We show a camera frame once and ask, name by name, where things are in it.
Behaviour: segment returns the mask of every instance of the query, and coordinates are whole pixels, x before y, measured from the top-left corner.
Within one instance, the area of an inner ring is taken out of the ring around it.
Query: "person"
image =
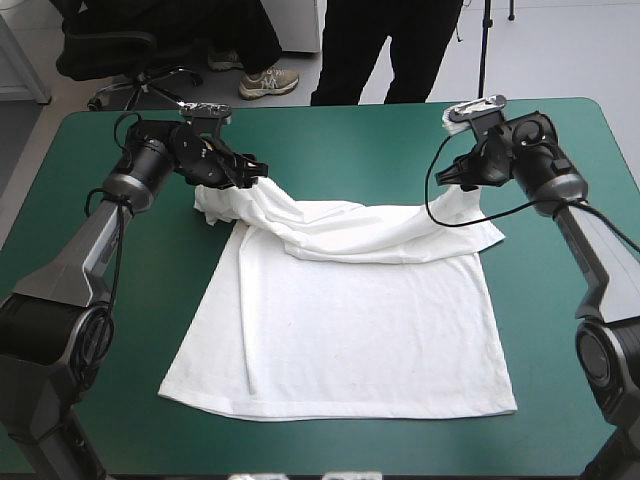
[[[394,79],[385,103],[424,102],[461,8],[462,0],[328,0],[311,105],[356,105],[389,36]]]
[[[105,28],[141,30],[167,45],[204,38],[212,43],[214,71],[243,68],[242,98],[283,95],[298,74],[274,65],[282,55],[278,36],[260,0],[85,0]]]

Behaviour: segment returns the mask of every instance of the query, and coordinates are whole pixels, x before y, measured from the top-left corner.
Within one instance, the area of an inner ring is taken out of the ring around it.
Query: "office chair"
[[[95,92],[87,103],[89,110],[102,109],[100,95],[120,90],[133,90],[125,110],[135,109],[143,92],[155,93],[174,104],[184,103],[180,96],[156,84],[178,73],[188,74],[193,86],[202,85],[202,77],[198,73],[176,65],[187,56],[193,43],[159,48],[156,38],[147,32],[104,32],[101,31],[98,14],[91,10],[80,11],[82,0],[50,1],[64,19],[64,49],[56,61],[61,75],[74,80],[116,75],[124,75],[128,79]]]

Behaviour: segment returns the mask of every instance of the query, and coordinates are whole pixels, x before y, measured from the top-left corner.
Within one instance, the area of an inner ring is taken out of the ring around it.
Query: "black pants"
[[[424,102],[461,7],[462,0],[328,0],[311,105],[356,105],[388,36],[394,79],[385,103]]]
[[[205,38],[220,51],[235,49],[248,74],[266,70],[282,55],[260,0],[159,0],[134,16],[126,15],[122,5],[114,6],[123,1],[87,3],[89,9],[108,12],[118,28],[149,32],[160,45]]]

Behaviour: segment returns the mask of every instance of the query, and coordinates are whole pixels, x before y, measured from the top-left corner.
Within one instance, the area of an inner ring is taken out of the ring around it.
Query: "chair base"
[[[87,108],[91,111],[102,110],[102,101],[100,99],[100,96],[106,93],[117,92],[120,90],[133,90],[131,96],[129,97],[129,100],[124,107],[125,111],[135,110],[138,101],[140,100],[140,97],[143,93],[154,93],[168,100],[174,105],[184,105],[185,101],[182,97],[157,85],[157,82],[165,80],[169,77],[173,77],[174,75],[177,75],[179,73],[188,74],[191,77],[191,84],[194,87],[199,87],[200,85],[202,85],[203,80],[199,73],[182,66],[169,67],[155,72],[141,73],[127,82],[107,85],[106,87],[98,90],[93,95],[93,97],[89,99],[89,101],[87,102]]]

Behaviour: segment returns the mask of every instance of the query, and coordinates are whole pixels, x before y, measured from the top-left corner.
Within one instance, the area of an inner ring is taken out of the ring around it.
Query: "chair wheel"
[[[203,84],[202,77],[200,75],[198,75],[197,73],[192,73],[191,74],[191,84],[194,87],[199,87],[200,85]]]
[[[102,110],[102,101],[97,97],[93,97],[87,102],[87,108],[90,112],[99,112]]]

